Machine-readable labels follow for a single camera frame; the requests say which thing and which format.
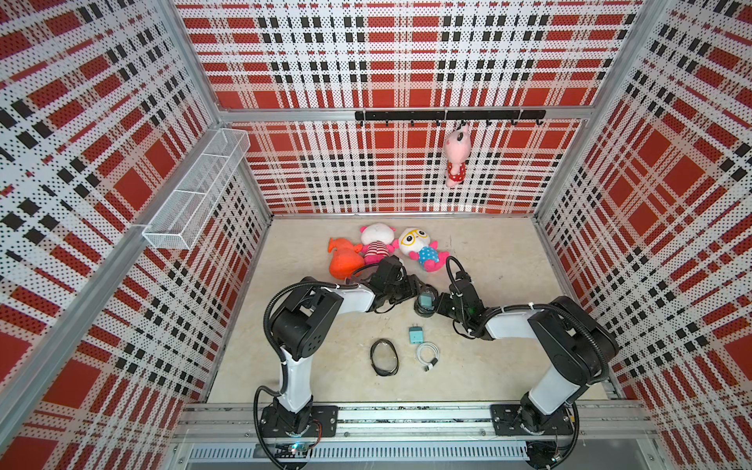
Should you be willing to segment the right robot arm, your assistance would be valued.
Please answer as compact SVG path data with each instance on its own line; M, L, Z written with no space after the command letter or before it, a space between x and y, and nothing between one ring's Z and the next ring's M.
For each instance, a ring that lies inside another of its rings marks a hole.
M466 339L536 340L550 361L513 415L499 421L512 432L533 436L564 430L558 422L572 416L577 399L609 377L610 362L620 352L615 335L567 296L547 304L487 307L462 264L454 257L446 263L455 264L458 271L446 271L450 288L440 295L436 313L450 318Z

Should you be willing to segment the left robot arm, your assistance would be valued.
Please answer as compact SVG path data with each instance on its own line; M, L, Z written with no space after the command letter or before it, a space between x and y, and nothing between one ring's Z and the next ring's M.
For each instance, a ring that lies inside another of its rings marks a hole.
M337 317L350 313L379 313L383 305L395 307L419 295L422 282L409 274L395 256L375 266L356 270L343 283L307 276L277 293L262 315L264 337L280 362L277 391L258 387L272 397L256 413L255 427L264 438L332 437L338 407L319 407L313 400L313 356L323 345Z

